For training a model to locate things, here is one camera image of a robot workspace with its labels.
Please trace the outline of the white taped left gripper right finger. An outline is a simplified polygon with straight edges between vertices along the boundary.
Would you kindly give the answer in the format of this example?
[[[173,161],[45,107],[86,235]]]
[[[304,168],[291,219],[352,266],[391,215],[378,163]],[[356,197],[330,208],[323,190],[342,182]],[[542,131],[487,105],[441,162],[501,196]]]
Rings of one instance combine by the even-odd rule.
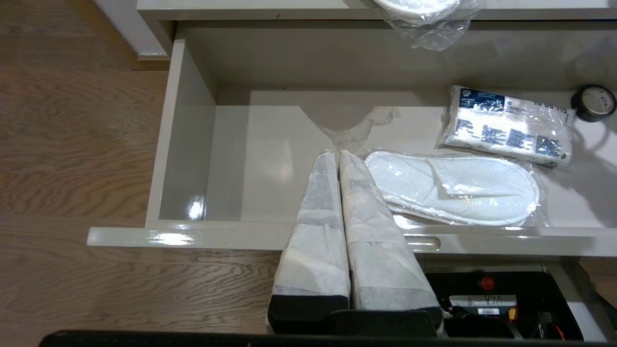
[[[438,334],[444,334],[439,300],[359,156],[341,152],[339,182],[353,307],[424,310]]]

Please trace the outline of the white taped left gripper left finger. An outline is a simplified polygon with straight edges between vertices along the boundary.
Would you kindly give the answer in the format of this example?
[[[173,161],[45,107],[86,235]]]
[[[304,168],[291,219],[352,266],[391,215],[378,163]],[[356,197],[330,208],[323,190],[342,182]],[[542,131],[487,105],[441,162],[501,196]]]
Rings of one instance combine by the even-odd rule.
[[[267,310],[271,334],[322,334],[349,310],[350,274],[334,152],[319,154],[282,251]]]

